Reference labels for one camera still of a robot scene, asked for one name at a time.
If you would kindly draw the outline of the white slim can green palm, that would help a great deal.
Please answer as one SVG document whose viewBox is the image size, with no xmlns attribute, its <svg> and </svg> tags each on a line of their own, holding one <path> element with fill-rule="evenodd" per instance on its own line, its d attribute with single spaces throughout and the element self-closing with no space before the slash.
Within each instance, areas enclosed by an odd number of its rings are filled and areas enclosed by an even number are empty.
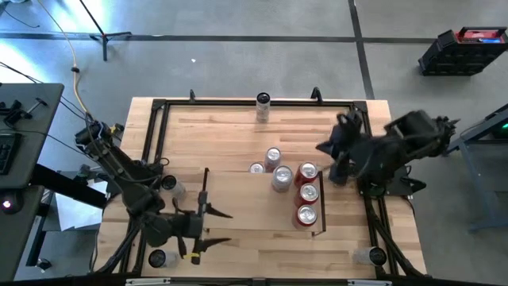
<svg viewBox="0 0 508 286">
<path fill-rule="evenodd" d="M 256 96 L 256 120 L 266 123 L 269 119 L 271 97 L 268 93 L 261 92 Z"/>
</svg>

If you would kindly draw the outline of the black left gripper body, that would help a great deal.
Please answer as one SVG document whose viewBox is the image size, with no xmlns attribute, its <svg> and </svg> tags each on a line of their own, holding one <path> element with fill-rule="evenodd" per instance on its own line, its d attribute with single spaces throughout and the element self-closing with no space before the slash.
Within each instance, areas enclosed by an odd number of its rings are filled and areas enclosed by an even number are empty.
<svg viewBox="0 0 508 286">
<path fill-rule="evenodd" d="M 175 208 L 175 236 L 177 237 L 179 255 L 183 259 L 183 256 L 187 254 L 187 247 L 184 242 L 184 238 L 192 238 L 194 240 L 194 246 L 192 253 L 197 253 L 197 240 L 202 239 L 202 231 L 204 225 L 204 214 L 206 213 L 205 207 L 207 204 L 207 192 L 198 193 L 198 210 L 197 211 L 186 211 L 179 208 L 177 199 L 174 199 Z M 193 265 L 199 265 L 201 263 L 201 253 L 199 258 L 191 258 L 190 262 Z"/>
</svg>

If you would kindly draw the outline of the white slim can blue palm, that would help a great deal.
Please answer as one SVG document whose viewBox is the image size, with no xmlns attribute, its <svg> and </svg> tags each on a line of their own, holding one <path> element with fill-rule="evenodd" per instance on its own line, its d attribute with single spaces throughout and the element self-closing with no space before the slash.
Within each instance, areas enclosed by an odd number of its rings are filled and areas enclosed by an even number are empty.
<svg viewBox="0 0 508 286">
<path fill-rule="evenodd" d="M 169 191 L 176 199 L 184 199 L 187 193 L 184 185 L 173 175 L 167 175 L 161 180 L 161 187 Z"/>
</svg>

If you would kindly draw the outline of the black metal table frame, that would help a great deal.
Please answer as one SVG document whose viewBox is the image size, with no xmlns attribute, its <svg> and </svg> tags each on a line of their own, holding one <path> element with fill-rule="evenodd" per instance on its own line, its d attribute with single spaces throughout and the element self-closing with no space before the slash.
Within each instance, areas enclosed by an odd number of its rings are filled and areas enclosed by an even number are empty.
<svg viewBox="0 0 508 286">
<path fill-rule="evenodd" d="M 271 147 L 282 151 L 282 162 L 292 170 L 306 161 L 327 165 L 329 157 L 315 147 L 329 136 L 337 115 L 351 108 L 343 100 L 321 105 L 309 99 L 283 101 L 270 109 L 268 122 L 262 124 L 248 100 L 171 104 L 163 155 L 170 161 L 167 171 L 187 188 L 182 208 L 196 207 L 198 192 L 206 190 L 208 171 L 248 172 Z M 143 274 L 196 280 L 372 278 L 373 267 L 352 260 L 352 252 L 369 243 L 364 203 L 355 183 L 335 187 L 324 177 L 315 183 L 324 192 L 324 232 L 206 229 L 207 238 L 230 241 L 210 247 L 199 265 L 186 259 L 171 268 L 145 266 Z"/>
</svg>

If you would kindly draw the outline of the white slim energy can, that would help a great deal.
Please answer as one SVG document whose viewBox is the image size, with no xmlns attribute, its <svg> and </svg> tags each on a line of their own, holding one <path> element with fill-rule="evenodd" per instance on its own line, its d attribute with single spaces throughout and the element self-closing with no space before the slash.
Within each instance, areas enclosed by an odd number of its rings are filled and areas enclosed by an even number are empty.
<svg viewBox="0 0 508 286">
<path fill-rule="evenodd" d="M 360 265 L 383 266 L 387 262 L 387 254 L 377 246 L 356 249 L 352 259 Z"/>
<path fill-rule="evenodd" d="M 155 249 L 148 256 L 148 264 L 154 269 L 171 268 L 179 261 L 179 255 L 173 251 Z"/>
</svg>

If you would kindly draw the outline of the silver can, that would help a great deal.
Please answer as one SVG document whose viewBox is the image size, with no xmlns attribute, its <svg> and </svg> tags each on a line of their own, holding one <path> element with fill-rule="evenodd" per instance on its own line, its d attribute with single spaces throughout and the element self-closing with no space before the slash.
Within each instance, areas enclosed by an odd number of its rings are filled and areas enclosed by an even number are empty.
<svg viewBox="0 0 508 286">
<path fill-rule="evenodd" d="M 280 165 L 281 156 L 282 153 L 278 148 L 269 148 L 264 157 L 265 172 L 273 172 Z"/>
</svg>

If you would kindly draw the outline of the silver mounting bracket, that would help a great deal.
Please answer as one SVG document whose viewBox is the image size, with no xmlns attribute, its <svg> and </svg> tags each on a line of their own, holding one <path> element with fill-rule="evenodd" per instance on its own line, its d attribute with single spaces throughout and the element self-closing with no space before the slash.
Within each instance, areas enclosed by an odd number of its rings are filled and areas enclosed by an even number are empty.
<svg viewBox="0 0 508 286">
<path fill-rule="evenodd" d="M 348 286 L 393 286 L 391 281 L 385 280 L 348 280 Z"/>
<path fill-rule="evenodd" d="M 125 286 L 166 286 L 171 284 L 167 277 L 156 278 L 132 278 L 125 281 Z"/>
</svg>

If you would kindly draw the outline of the black computer mouse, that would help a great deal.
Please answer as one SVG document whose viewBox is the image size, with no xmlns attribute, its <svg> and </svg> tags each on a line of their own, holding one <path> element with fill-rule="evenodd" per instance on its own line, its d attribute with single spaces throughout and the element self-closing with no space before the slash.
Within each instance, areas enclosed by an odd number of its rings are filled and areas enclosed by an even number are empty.
<svg viewBox="0 0 508 286">
<path fill-rule="evenodd" d="M 4 193 L 0 195 L 0 209 L 6 215 L 12 215 L 21 210 L 24 204 L 20 192 Z"/>
</svg>

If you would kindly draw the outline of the black and red toolbox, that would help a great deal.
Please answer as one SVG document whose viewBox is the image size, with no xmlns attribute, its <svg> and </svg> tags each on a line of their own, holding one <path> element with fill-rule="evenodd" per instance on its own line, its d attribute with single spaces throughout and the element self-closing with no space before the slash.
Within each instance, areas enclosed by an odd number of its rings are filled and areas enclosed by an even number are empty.
<svg viewBox="0 0 508 286">
<path fill-rule="evenodd" d="M 473 76 L 508 51 L 508 27 L 463 27 L 440 34 L 418 60 L 423 76 Z"/>
</svg>

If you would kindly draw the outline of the wooden shelf with black legs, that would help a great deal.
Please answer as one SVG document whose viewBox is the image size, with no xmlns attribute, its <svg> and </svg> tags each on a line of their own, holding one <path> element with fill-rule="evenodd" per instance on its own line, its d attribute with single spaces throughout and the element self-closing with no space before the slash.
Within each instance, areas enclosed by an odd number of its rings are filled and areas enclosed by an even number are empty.
<svg viewBox="0 0 508 286">
<path fill-rule="evenodd" d="M 271 173 L 208 171 L 207 201 L 216 210 L 229 215 L 222 218 L 206 215 L 206 229 L 304 231 L 319 234 L 325 231 L 322 201 L 313 204 L 317 220 L 312 226 L 295 221 L 297 188 L 277 192 Z"/>
</svg>

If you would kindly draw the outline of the red cola can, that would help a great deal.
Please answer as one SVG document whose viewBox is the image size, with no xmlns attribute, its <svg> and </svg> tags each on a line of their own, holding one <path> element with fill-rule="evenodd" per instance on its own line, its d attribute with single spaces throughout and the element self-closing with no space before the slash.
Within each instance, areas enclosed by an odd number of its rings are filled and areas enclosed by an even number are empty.
<svg viewBox="0 0 508 286">
<path fill-rule="evenodd" d="M 319 198 L 319 191 L 313 184 L 303 184 L 296 192 L 294 197 L 294 205 L 301 207 L 302 205 L 313 205 Z"/>
<path fill-rule="evenodd" d="M 311 205 L 301 205 L 294 210 L 292 223 L 296 229 L 313 226 L 318 219 L 318 213 Z"/>
<path fill-rule="evenodd" d="M 304 184 L 310 184 L 315 181 L 318 176 L 318 168 L 312 162 L 301 163 L 294 176 L 294 185 L 300 188 Z"/>
</svg>

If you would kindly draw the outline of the black desk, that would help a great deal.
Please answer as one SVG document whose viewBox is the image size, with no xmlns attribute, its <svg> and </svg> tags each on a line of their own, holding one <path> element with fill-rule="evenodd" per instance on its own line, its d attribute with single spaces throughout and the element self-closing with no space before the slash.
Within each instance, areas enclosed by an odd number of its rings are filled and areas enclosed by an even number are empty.
<svg viewBox="0 0 508 286">
<path fill-rule="evenodd" d="M 15 214 L 5 214 L 0 209 L 0 282 L 10 281 L 16 274 L 37 216 L 44 187 L 31 185 L 11 192 L 20 192 L 24 204 Z"/>
<path fill-rule="evenodd" d="M 0 102 L 9 108 L 14 100 L 28 110 L 37 103 L 36 98 L 48 105 L 39 106 L 30 119 L 19 120 L 13 129 L 5 125 L 0 115 L 0 133 L 19 133 L 21 145 L 7 175 L 0 175 L 0 189 L 19 189 L 29 184 L 56 109 L 60 103 L 64 85 L 61 83 L 1 83 Z"/>
</svg>

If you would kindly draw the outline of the black light stand tripod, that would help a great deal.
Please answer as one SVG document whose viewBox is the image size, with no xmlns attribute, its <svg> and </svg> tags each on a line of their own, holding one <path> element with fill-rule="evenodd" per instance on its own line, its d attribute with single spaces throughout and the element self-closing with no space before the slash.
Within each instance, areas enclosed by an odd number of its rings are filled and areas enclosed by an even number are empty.
<svg viewBox="0 0 508 286">
<path fill-rule="evenodd" d="M 104 62 L 108 60 L 108 52 L 107 52 L 107 45 L 108 43 L 114 38 L 114 37 L 131 37 L 133 34 L 131 32 L 119 32 L 119 33 L 105 33 L 100 26 L 100 24 L 96 21 L 93 14 L 89 11 L 87 5 L 84 3 L 83 0 L 79 0 L 81 6 L 86 11 L 88 17 L 92 20 L 94 23 L 94 26 L 97 28 L 98 33 L 96 34 L 90 34 L 89 38 L 94 41 L 99 41 L 102 45 L 102 59 Z"/>
</svg>

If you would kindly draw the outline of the black keyboard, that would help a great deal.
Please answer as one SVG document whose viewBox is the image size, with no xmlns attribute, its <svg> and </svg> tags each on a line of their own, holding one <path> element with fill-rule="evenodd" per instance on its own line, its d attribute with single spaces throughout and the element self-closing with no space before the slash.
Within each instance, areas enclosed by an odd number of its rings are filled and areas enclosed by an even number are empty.
<svg viewBox="0 0 508 286">
<path fill-rule="evenodd" d="M 21 145 L 19 133 L 0 133 L 0 175 L 7 175 Z"/>
</svg>

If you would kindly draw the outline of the black device green light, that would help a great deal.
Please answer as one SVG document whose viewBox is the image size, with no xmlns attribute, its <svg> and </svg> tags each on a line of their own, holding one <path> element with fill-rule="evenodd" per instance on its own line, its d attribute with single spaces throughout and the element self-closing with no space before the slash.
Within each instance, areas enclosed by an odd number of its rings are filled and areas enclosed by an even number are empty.
<svg viewBox="0 0 508 286">
<path fill-rule="evenodd" d="M 495 125 L 491 135 L 494 139 L 508 140 L 508 119 Z"/>
</svg>

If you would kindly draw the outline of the white paper sheet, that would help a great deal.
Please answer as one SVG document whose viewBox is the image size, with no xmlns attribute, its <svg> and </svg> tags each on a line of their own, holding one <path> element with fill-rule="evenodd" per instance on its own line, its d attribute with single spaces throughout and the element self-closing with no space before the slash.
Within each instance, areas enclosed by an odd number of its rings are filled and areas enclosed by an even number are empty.
<svg viewBox="0 0 508 286">
<path fill-rule="evenodd" d="M 102 209 L 56 193 L 57 214 L 61 230 L 94 226 L 102 222 Z"/>
</svg>

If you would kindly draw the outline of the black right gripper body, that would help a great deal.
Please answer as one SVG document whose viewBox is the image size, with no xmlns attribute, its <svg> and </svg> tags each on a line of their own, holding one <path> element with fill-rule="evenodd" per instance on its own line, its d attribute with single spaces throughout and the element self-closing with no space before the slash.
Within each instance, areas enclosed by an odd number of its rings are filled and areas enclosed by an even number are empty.
<svg viewBox="0 0 508 286">
<path fill-rule="evenodd" d="M 337 115 L 337 125 L 334 127 L 334 166 L 338 167 L 348 160 L 348 151 L 361 138 L 363 120 L 358 113 Z"/>
</svg>

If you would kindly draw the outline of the grey desk frame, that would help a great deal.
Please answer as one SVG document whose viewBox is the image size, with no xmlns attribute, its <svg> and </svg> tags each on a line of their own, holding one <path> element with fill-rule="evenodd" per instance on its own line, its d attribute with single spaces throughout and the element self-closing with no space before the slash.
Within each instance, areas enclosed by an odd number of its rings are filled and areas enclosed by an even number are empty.
<svg viewBox="0 0 508 286">
<path fill-rule="evenodd" d="M 508 119 L 508 103 L 463 130 L 442 153 L 460 152 L 483 214 L 471 232 L 508 226 L 508 140 L 494 139 L 495 125 Z"/>
</svg>

